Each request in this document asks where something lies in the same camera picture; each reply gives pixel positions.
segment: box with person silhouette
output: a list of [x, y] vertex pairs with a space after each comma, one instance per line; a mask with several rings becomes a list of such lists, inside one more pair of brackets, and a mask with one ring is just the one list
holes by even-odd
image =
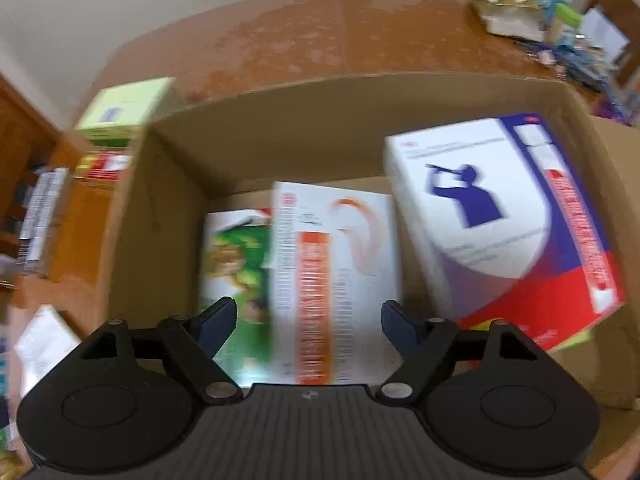
[[539, 115], [388, 137], [385, 167], [442, 316], [508, 319], [551, 349], [622, 304], [600, 222]]

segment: wooden cabinet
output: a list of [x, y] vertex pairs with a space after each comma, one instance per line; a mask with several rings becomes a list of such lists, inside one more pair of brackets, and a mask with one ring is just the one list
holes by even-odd
[[5, 231], [7, 217], [24, 218], [25, 209], [14, 200], [15, 191], [20, 182], [36, 183], [30, 168], [47, 161], [59, 136], [0, 75], [0, 253], [17, 256], [17, 237]]

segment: orange label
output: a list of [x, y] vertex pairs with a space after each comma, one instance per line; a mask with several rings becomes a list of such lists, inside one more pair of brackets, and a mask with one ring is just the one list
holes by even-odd
[[332, 381], [328, 233], [298, 234], [299, 384]]
[[547, 170], [546, 174], [573, 231], [587, 282], [597, 290], [613, 288], [607, 257], [600, 249], [598, 235], [574, 185], [558, 170]]

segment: green package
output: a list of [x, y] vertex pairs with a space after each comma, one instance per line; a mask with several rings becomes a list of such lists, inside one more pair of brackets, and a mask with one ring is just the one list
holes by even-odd
[[269, 382], [271, 216], [264, 210], [211, 213], [205, 225], [200, 310], [222, 296], [238, 304], [236, 330], [215, 361], [241, 387]]
[[82, 114], [76, 131], [100, 148], [124, 148], [151, 121], [186, 104], [172, 77], [104, 88]]

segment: cardboard box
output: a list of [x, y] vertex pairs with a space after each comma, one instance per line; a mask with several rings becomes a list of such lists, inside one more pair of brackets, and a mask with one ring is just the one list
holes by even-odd
[[187, 104], [174, 89], [174, 78], [161, 77], [104, 88], [76, 124], [95, 146], [125, 148], [146, 125]]
[[441, 316], [508, 319], [549, 350], [622, 305], [591, 200], [540, 115], [388, 137], [385, 168]]
[[[631, 408], [640, 386], [640, 136], [591, 118], [577, 93], [556, 80], [351, 76], [248, 92], [154, 122], [116, 188], [100, 263], [102, 316], [147, 327], [195, 312], [207, 212], [268, 207], [276, 180], [390, 193], [386, 136], [523, 112], [545, 119], [582, 177], [627, 298], [590, 341], [556, 358], [602, 405]], [[422, 271], [401, 221], [398, 231], [403, 305], [428, 315]], [[608, 413], [604, 428], [616, 424]], [[629, 436], [633, 428], [619, 434], [622, 440], [625, 431]], [[607, 443], [596, 443], [596, 457], [598, 450]]]
[[276, 380], [382, 383], [401, 363], [380, 325], [402, 301], [391, 197], [278, 182], [273, 213]]

